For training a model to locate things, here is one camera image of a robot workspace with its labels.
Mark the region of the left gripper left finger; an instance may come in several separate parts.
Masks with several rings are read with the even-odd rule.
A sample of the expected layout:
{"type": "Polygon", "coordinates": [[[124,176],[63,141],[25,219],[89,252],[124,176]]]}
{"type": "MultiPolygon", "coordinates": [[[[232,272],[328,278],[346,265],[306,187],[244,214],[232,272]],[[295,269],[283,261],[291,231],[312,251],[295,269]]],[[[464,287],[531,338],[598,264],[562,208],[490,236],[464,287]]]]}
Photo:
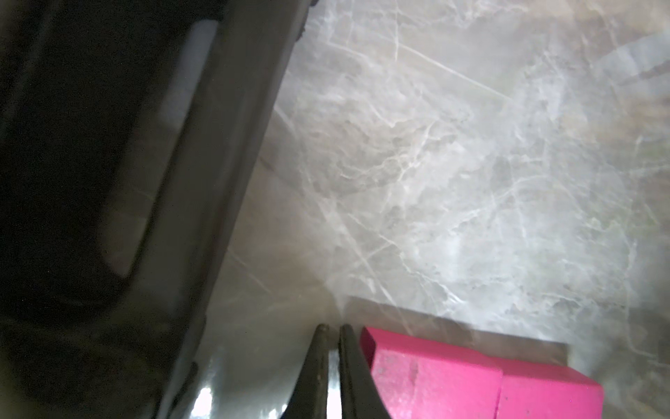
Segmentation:
{"type": "Polygon", "coordinates": [[[328,325],[317,325],[282,419],[326,418],[329,333],[328,325]]]}

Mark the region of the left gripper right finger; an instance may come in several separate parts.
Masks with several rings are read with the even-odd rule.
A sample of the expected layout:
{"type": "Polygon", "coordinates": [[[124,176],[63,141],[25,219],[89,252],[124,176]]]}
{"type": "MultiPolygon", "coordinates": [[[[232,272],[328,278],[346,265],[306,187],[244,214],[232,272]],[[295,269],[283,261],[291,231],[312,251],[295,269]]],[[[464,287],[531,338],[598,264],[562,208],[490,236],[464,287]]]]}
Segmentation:
{"type": "Polygon", "coordinates": [[[351,325],[340,328],[340,397],[344,419],[390,419],[351,325]]]}

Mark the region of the magenta block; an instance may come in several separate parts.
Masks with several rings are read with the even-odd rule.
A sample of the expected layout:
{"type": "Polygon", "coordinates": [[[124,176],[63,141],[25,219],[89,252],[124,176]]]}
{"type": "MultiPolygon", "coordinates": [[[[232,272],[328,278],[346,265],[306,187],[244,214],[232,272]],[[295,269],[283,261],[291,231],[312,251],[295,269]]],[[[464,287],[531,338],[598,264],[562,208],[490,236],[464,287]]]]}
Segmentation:
{"type": "Polygon", "coordinates": [[[495,358],[502,368],[497,418],[600,418],[605,393],[595,380],[562,366],[495,358]]]}
{"type": "Polygon", "coordinates": [[[503,372],[476,350],[363,328],[371,376],[392,418],[492,418],[503,372]]]}

